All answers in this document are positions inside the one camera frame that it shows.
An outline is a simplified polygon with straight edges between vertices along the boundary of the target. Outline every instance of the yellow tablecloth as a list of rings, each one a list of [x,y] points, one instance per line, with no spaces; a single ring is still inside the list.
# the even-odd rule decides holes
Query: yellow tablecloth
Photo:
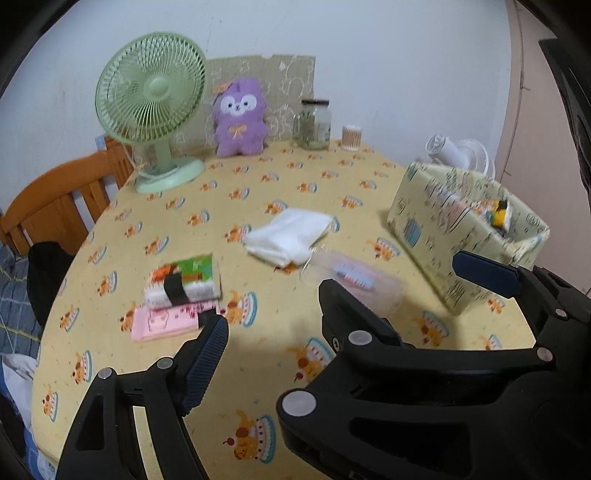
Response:
[[[390,319],[405,341],[445,349],[531,346],[533,336],[513,300],[449,315],[386,229],[403,172],[368,148],[347,153],[333,143],[312,153],[278,142],[259,157],[208,159],[203,175],[162,194],[121,189],[76,255],[43,334],[33,388],[39,448],[57,463],[98,370],[146,369],[195,335],[134,343],[132,312],[153,268],[213,252],[231,325],[204,401],[185,418],[204,467],[214,480],[325,478],[287,450],[275,415],[277,397],[306,385],[330,358],[317,291],[297,271],[274,270],[240,243],[287,207],[334,215],[323,243],[407,282],[402,308]],[[305,357],[310,361],[300,369],[298,359]],[[136,418],[148,476],[161,478],[143,409],[136,409]],[[252,441],[236,437],[240,427]]]

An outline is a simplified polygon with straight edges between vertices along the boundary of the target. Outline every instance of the fabric storage box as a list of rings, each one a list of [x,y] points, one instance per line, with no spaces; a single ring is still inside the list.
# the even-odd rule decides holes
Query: fabric storage box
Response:
[[[507,200],[512,209],[506,237],[475,211],[472,202]],[[505,265],[531,269],[550,228],[500,183],[482,174],[439,165],[412,163],[388,212],[394,235],[453,313],[491,292],[457,277],[452,258],[460,250]]]

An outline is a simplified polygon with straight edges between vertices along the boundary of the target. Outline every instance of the chair backrest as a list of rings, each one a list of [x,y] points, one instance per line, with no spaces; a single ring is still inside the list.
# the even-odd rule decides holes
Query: chair backrest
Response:
[[[96,222],[109,204],[101,180],[114,176],[121,188],[133,172],[124,147],[111,139],[106,145],[106,151],[59,165],[29,184],[0,216],[0,240],[25,256],[30,247],[26,231],[32,243],[53,240],[74,255],[88,230],[72,193],[80,191]]]

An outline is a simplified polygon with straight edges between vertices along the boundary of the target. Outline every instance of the pink package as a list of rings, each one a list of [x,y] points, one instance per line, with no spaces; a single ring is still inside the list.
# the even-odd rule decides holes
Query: pink package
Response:
[[[134,312],[131,339],[139,342],[198,330],[198,315],[212,309],[220,313],[217,300],[198,301],[160,310],[151,310],[141,305]]]

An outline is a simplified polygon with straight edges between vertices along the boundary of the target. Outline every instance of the green electric fan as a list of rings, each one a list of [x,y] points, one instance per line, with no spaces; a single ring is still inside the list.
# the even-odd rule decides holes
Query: green electric fan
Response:
[[[173,158],[168,140],[197,111],[206,80],[201,49],[167,32],[128,43],[103,70],[96,87],[96,113],[105,132],[132,148],[154,145],[155,161],[138,168],[138,193],[176,187],[205,169],[198,158]]]

